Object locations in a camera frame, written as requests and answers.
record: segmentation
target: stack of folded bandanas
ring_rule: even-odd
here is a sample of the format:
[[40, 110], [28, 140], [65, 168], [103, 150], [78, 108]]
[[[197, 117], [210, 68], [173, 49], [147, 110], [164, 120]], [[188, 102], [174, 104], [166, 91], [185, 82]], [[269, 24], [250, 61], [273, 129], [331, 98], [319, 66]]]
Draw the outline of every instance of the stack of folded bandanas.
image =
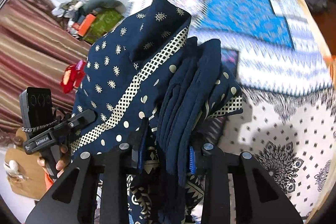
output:
[[192, 221], [203, 192], [187, 174], [190, 136], [206, 118], [243, 111], [220, 41], [187, 39], [190, 19], [166, 0], [126, 18], [92, 46], [76, 95], [73, 115], [90, 108], [99, 118], [72, 136], [74, 157], [109, 151], [149, 119], [142, 173], [127, 180], [134, 223]]

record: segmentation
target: finger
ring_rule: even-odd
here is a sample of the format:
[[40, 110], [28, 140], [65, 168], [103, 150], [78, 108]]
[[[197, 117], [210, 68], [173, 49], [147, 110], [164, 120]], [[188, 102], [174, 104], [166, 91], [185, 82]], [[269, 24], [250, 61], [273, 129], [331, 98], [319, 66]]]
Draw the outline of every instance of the finger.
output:
[[63, 173], [64, 173], [64, 169], [58, 172], [57, 177], [59, 178], [59, 176], [62, 175]]
[[70, 158], [71, 157], [69, 154], [64, 154], [64, 156], [57, 162], [56, 169], [62, 170], [63, 168], [65, 168], [69, 164]]
[[66, 152], [68, 152], [68, 147], [65, 144], [62, 144], [60, 147], [60, 150], [62, 153], [65, 154]]
[[41, 166], [41, 167], [43, 168], [43, 170], [44, 170], [46, 173], [48, 173], [48, 171], [47, 171], [47, 169], [46, 169], [46, 167], [45, 167], [45, 159], [44, 159], [44, 158], [39, 157], [39, 158], [37, 159], [37, 164], [38, 164], [39, 166]]
[[44, 158], [39, 157], [39, 158], [37, 159], [37, 164], [38, 164], [39, 166], [41, 166], [41, 167], [45, 167], [45, 160], [44, 160]]

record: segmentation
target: pile of clothes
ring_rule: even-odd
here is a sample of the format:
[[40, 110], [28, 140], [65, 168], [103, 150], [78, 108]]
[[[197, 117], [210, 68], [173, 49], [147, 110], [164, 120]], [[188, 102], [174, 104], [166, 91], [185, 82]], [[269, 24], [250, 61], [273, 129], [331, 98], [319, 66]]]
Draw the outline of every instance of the pile of clothes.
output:
[[129, 212], [139, 223], [193, 222], [203, 187], [189, 173], [190, 137], [204, 121], [243, 111], [221, 42], [187, 39], [190, 20], [167, 0], [153, 0], [92, 45], [76, 93], [72, 115], [90, 108], [99, 117], [71, 136], [73, 157], [107, 152], [149, 120], [142, 172], [127, 179]]
[[72, 36], [94, 43], [123, 18], [115, 10], [120, 5], [118, 0], [71, 0], [61, 3], [52, 14], [68, 19], [67, 32]]

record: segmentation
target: white lattice border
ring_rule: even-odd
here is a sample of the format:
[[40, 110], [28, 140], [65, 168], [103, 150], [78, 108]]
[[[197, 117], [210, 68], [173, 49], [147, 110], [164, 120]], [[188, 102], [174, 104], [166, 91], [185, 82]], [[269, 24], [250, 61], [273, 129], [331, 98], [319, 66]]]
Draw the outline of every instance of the white lattice border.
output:
[[208, 118], [216, 118], [225, 116], [230, 112], [234, 112], [243, 108], [243, 97], [232, 97], [225, 106], [223, 106], [220, 110], [217, 110], [213, 114], [211, 114]]
[[177, 52], [185, 43], [188, 35], [188, 27], [181, 30], [160, 52], [147, 62], [137, 75], [134, 75], [133, 80], [129, 87], [126, 89], [125, 94], [120, 98], [115, 106], [115, 109], [110, 118], [97, 125], [94, 129], [81, 136], [70, 144], [71, 155], [75, 151], [91, 142], [96, 140], [104, 131], [114, 128], [125, 114], [126, 109], [129, 107], [131, 101], [135, 97], [140, 88], [140, 83], [145, 81], [160, 65], [168, 60], [168, 58]]

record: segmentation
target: metal screw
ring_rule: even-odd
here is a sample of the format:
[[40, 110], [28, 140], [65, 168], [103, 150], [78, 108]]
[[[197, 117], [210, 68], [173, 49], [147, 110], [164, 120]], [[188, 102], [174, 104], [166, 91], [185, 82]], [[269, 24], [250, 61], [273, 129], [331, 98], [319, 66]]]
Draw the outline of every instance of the metal screw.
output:
[[122, 149], [122, 150], [125, 150], [125, 149], [129, 148], [129, 144], [128, 143], [121, 143], [121, 144], [119, 144], [119, 148]]
[[89, 152], [83, 152], [81, 153], [81, 158], [84, 160], [84, 159], [87, 159], [88, 157], [90, 156], [90, 153]]
[[249, 160], [250, 158], [252, 158], [252, 155], [250, 152], [243, 152], [241, 155], [243, 158]]
[[204, 147], [205, 150], [211, 150], [211, 149], [213, 149], [213, 145], [211, 143], [205, 143], [203, 145], [203, 147]]

